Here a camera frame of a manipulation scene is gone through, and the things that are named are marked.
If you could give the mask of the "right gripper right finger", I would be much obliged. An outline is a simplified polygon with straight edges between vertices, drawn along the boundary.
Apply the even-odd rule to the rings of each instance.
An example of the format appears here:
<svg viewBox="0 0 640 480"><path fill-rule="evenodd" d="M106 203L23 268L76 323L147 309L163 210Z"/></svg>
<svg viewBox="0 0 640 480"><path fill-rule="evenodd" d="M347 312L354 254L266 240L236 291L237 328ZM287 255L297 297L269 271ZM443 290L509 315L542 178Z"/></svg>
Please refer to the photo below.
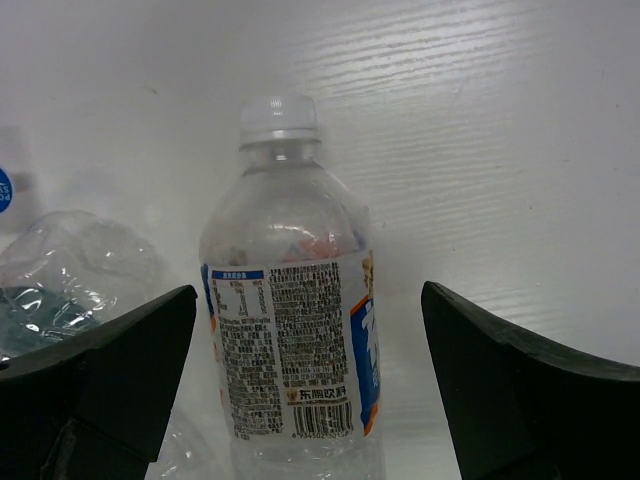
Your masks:
<svg viewBox="0 0 640 480"><path fill-rule="evenodd" d="M638 367L562 345L435 282L421 307L462 478L638 478Z"/></svg>

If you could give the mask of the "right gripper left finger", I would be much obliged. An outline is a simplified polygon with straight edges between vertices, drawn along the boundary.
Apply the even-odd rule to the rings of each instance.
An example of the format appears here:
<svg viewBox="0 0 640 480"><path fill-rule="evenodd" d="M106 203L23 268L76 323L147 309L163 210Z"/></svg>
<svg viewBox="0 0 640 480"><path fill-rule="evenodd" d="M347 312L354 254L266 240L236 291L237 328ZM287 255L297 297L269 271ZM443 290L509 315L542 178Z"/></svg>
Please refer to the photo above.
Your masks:
<svg viewBox="0 0 640 480"><path fill-rule="evenodd" d="M158 459L196 319L181 286L1 365L4 479L142 479Z"/></svg>

